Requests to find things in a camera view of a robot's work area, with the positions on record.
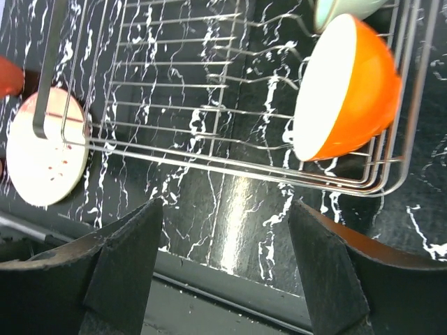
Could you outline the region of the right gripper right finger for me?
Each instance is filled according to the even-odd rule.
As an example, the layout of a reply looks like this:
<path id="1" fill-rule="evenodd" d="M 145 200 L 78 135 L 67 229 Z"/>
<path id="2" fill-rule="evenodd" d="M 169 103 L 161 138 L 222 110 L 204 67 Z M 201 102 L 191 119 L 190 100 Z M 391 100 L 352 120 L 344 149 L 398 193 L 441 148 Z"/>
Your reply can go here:
<path id="1" fill-rule="evenodd" d="M 446 333 L 446 263 L 382 244 L 301 200 L 288 226 L 314 334 Z"/>

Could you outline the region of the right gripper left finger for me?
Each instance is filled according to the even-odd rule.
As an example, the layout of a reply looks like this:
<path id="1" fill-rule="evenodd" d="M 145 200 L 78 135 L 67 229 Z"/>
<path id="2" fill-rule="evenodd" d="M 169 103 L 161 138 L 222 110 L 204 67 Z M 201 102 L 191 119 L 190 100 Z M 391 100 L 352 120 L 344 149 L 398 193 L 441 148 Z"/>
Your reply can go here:
<path id="1" fill-rule="evenodd" d="M 1 264 L 2 334 L 139 334 L 151 288 L 163 205 L 28 260 Z"/>

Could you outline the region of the pink cream floral plate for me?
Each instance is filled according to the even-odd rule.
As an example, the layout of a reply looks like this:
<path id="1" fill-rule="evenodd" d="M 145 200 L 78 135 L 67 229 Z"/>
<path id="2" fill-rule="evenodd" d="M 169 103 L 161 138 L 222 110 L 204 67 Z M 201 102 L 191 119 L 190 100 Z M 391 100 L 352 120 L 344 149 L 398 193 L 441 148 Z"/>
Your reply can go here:
<path id="1" fill-rule="evenodd" d="M 83 109 L 64 89 L 53 87 L 44 121 L 45 139 L 37 137 L 32 121 L 37 93 L 20 106 L 10 125 L 6 167 L 19 196 L 46 207 L 64 199 L 80 181 L 87 164 Z"/>

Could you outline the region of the orange bowl white inside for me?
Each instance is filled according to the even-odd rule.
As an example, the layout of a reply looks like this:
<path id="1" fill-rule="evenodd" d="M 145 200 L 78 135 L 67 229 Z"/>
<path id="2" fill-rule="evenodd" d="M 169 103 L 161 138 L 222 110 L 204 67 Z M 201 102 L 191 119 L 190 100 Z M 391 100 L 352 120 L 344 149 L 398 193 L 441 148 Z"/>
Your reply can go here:
<path id="1" fill-rule="evenodd" d="M 300 84 L 295 155 L 318 161 L 361 148 L 394 120 L 401 90 L 385 41 L 354 16 L 337 16 L 319 38 Z"/>

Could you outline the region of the orange mug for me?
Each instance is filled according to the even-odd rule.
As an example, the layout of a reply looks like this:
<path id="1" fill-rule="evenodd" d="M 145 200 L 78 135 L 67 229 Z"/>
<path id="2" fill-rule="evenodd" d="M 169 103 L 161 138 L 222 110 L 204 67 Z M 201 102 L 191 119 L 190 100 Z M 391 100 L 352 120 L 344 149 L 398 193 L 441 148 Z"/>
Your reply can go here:
<path id="1" fill-rule="evenodd" d="M 5 57 L 0 58 L 0 97 L 17 96 L 24 87 L 24 72 Z"/>

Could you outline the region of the metal wire dish rack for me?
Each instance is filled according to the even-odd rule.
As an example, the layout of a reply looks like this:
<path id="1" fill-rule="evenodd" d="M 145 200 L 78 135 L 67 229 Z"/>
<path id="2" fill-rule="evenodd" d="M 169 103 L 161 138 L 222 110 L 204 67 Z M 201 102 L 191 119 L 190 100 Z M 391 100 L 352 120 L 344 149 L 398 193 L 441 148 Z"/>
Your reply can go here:
<path id="1" fill-rule="evenodd" d="M 402 92 L 390 126 L 339 158 L 293 150 L 313 1 L 70 1 L 66 85 L 92 151 L 375 198 L 409 176 L 441 5 L 386 1 L 365 20 L 394 54 Z"/>

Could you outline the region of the green ceramic bowl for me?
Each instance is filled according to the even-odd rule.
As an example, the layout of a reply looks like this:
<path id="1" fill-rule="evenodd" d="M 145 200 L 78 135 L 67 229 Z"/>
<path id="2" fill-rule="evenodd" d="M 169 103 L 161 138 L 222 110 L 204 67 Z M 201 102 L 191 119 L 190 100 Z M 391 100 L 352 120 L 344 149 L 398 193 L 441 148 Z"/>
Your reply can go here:
<path id="1" fill-rule="evenodd" d="M 338 15 L 350 14 L 363 20 L 384 6 L 386 0 L 317 0 L 314 2 L 314 30 L 322 33 Z"/>

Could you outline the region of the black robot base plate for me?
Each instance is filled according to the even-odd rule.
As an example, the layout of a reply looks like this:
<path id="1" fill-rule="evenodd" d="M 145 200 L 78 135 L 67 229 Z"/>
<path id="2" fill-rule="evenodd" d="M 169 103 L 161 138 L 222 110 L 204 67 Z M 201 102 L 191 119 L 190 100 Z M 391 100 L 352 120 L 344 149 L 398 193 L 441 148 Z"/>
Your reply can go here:
<path id="1" fill-rule="evenodd" d="M 143 334 L 310 334 L 301 297 L 159 252 Z"/>

